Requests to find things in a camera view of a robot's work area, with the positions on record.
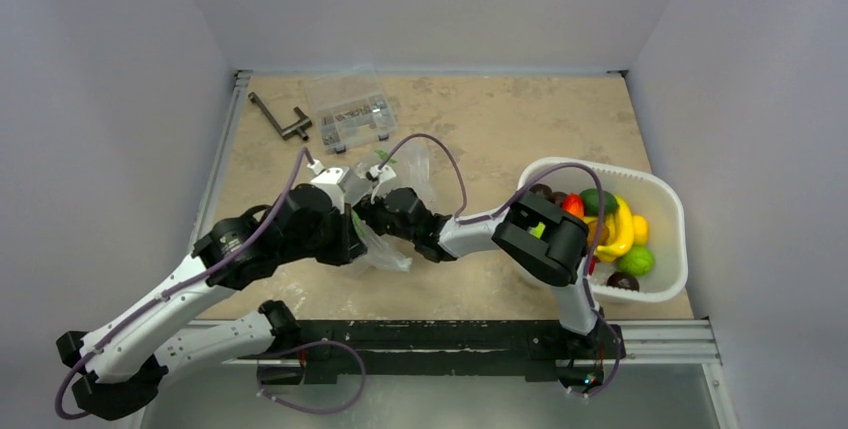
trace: wooden tabletop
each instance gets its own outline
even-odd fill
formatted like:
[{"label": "wooden tabletop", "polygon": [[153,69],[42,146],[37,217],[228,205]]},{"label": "wooden tabletop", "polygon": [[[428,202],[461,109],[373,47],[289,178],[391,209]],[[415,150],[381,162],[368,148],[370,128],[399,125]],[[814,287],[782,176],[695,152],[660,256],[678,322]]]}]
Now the wooden tabletop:
[{"label": "wooden tabletop", "polygon": [[[301,77],[254,76],[256,92],[282,125],[294,122],[292,108],[310,114]],[[402,136],[425,132],[441,139],[457,158],[469,203],[465,214],[502,204],[531,162],[564,156],[650,171],[633,107],[618,77],[383,77],[397,112]],[[380,147],[369,144],[342,155],[325,154],[318,127],[305,143],[325,166],[354,166]],[[259,109],[245,102],[214,220],[231,217],[279,194],[304,145],[283,141]],[[438,194],[436,212],[452,213],[461,202],[447,158],[430,145],[431,183]],[[298,181],[311,173],[302,170]],[[524,283],[500,251],[472,254],[433,264],[411,245],[398,241],[413,257],[408,273],[361,265],[341,268],[299,261],[280,267],[273,277],[212,307],[201,317],[235,319],[267,299],[281,299],[301,319],[556,319],[557,306],[546,289]],[[685,293],[660,304],[604,305],[611,319],[691,319]]]}]

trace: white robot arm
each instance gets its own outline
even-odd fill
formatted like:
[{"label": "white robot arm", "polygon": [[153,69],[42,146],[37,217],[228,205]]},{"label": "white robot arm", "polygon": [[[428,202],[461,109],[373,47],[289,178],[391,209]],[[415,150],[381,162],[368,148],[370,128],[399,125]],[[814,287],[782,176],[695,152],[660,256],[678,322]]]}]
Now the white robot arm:
[{"label": "white robot arm", "polygon": [[[364,254],[353,211],[377,234],[408,240],[434,262],[503,250],[551,286],[563,328],[578,336],[597,329],[599,308],[583,273],[588,229],[543,197],[528,192],[509,207],[457,219],[430,212],[412,189],[386,192],[395,179],[389,167],[375,166],[366,177],[347,167],[324,168],[318,161],[309,167],[315,177],[291,189],[292,176],[273,206],[251,208],[215,224],[173,273],[123,314],[99,329],[63,334],[57,347],[72,370],[62,393],[79,374],[73,384],[77,405],[114,420],[149,403],[163,385],[202,367],[302,342],[291,311],[275,301],[191,337],[175,334],[282,264],[314,258],[343,265]],[[541,238],[528,232],[539,222],[546,226]],[[61,393],[56,409],[65,418],[77,416],[61,408]]]}]

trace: white wall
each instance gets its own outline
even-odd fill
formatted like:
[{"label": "white wall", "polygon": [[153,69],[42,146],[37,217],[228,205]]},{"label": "white wall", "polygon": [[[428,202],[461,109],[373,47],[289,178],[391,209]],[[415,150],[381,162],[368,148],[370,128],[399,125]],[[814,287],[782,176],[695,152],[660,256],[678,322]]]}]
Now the white wall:
[{"label": "white wall", "polygon": [[746,428],[844,427],[848,0],[671,0],[628,81]]},{"label": "white wall", "polygon": [[668,0],[197,0],[238,68],[602,72]]},{"label": "white wall", "polygon": [[232,79],[192,0],[0,0],[0,14],[0,426],[99,427],[53,415],[54,341],[180,259]]}]

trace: clear plastic bag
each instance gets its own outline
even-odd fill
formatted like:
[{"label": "clear plastic bag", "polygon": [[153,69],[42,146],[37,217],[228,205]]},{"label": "clear plastic bag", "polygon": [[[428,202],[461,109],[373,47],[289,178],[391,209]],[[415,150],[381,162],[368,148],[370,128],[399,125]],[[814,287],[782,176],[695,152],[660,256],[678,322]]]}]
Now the clear plastic bag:
[{"label": "clear plastic bag", "polygon": [[[393,147],[393,144],[383,143],[356,165],[356,172],[364,174],[370,167],[385,159]],[[420,141],[410,140],[398,149],[389,164],[397,174],[398,187],[411,187],[427,207],[434,207],[436,191],[430,186],[430,151],[427,146]],[[357,263],[384,271],[409,272],[412,258],[398,251],[392,238],[378,236],[356,214],[353,224],[357,235],[368,248],[368,252],[359,258]]]}]

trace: plastic storage box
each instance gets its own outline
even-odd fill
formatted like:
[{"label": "plastic storage box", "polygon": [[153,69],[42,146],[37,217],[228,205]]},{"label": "plastic storage box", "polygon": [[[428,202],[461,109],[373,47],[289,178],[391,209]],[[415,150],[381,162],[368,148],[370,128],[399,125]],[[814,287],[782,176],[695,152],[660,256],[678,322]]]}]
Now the plastic storage box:
[{"label": "plastic storage box", "polygon": [[318,77],[305,82],[304,89],[328,153],[385,141],[397,129],[389,99],[371,67]]},{"label": "plastic storage box", "polygon": [[[644,216],[650,228],[647,247],[654,253],[654,268],[639,277],[639,291],[609,287],[606,280],[615,272],[615,262],[598,263],[589,282],[601,302],[663,302],[676,296],[686,285],[689,266],[686,259],[686,236],[683,206],[674,190],[658,177],[641,171],[596,162],[548,157],[530,164],[521,174],[518,187],[543,169],[561,162],[580,162],[598,173],[605,191],[618,194],[630,205],[633,214]],[[595,187],[592,178],[580,169],[561,169],[540,182],[554,191],[580,192]],[[515,265],[519,274],[538,283],[527,271]]]}]

